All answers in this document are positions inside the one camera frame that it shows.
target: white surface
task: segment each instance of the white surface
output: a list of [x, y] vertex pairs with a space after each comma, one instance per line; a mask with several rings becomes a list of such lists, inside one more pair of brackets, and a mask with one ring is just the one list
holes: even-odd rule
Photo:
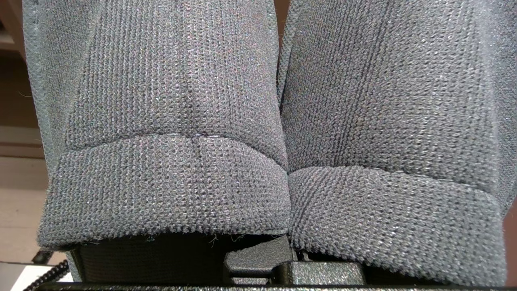
[[[26, 266], [11, 288], [11, 291], [23, 291], [23, 289], [27, 288], [27, 286], [31, 285], [32, 282], [50, 269], [52, 269], [52, 267], [49, 266]], [[72, 274], [68, 272], [68, 274], [58, 282], [73, 282]]]

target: hem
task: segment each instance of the hem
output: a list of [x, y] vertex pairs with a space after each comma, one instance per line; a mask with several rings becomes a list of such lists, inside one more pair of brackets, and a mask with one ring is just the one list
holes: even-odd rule
[[287, 174], [223, 137], [146, 135], [71, 151], [54, 171], [38, 231], [47, 249], [163, 232], [280, 235]]
[[435, 281], [505, 283], [500, 209], [484, 191], [362, 166], [297, 170], [289, 187], [298, 249]]

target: black coiled cord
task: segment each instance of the black coiled cord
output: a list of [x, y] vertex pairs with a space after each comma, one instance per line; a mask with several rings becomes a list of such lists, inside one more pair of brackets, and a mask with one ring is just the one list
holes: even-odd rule
[[36, 279], [31, 285], [23, 289], [23, 291], [33, 291], [43, 283], [57, 281], [63, 278], [63, 276], [65, 276], [69, 270], [70, 268], [68, 267], [68, 261], [64, 260], [61, 263], [54, 266], [52, 269], [48, 270], [47, 273], [43, 274], [41, 277]]

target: wooden floor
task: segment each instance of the wooden floor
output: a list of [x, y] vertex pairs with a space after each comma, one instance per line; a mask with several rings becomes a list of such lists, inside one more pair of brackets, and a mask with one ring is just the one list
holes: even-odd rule
[[[45, 160], [0, 157], [0, 261], [30, 263], [47, 188]], [[55, 253], [50, 264], [65, 259]]]

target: gray knit fabric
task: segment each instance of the gray knit fabric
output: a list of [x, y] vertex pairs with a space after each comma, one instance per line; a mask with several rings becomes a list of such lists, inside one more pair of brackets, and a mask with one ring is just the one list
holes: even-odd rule
[[40, 245], [283, 234], [272, 1], [24, 1], [51, 184]]
[[298, 17], [304, 8], [310, 7], [309, 5], [304, 5], [303, 1], [305, 0], [291, 0], [287, 19], [285, 20], [284, 35], [282, 36], [282, 50], [280, 51], [277, 69], [277, 94], [279, 104], [281, 103], [285, 90], [285, 78], [287, 76], [287, 69], [289, 68], [293, 39], [296, 35], [296, 28], [298, 27]]
[[442, 282], [504, 284], [515, 4], [302, 3], [280, 61], [294, 247]]
[[73, 260], [73, 256], [71, 252], [65, 252], [66, 260], [68, 261], [68, 268], [70, 269], [70, 274], [72, 275], [72, 279], [74, 282], [82, 282], [81, 275], [79, 275], [79, 270]]

